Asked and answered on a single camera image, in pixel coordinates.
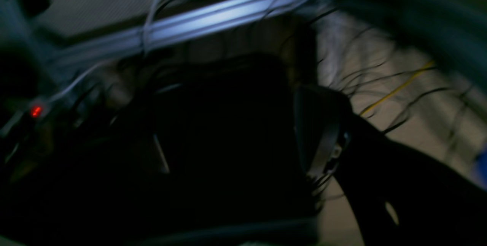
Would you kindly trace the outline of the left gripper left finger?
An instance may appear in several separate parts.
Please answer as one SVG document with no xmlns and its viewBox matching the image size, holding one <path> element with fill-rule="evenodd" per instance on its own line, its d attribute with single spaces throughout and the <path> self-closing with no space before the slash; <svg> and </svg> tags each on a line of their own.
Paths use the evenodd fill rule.
<svg viewBox="0 0 487 246">
<path fill-rule="evenodd" d="M 22 244 L 170 233 L 171 142 L 160 133 L 61 149 L 1 190 L 1 236 Z"/>
</svg>

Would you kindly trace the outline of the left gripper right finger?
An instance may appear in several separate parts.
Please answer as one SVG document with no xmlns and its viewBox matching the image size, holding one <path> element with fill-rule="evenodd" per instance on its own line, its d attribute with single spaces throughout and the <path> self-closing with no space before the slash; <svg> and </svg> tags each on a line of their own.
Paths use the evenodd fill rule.
<svg viewBox="0 0 487 246">
<path fill-rule="evenodd" d="M 486 191 L 388 139 L 341 92 L 301 86 L 294 123 L 303 170 L 341 186 L 367 246 L 485 246 Z"/>
</svg>

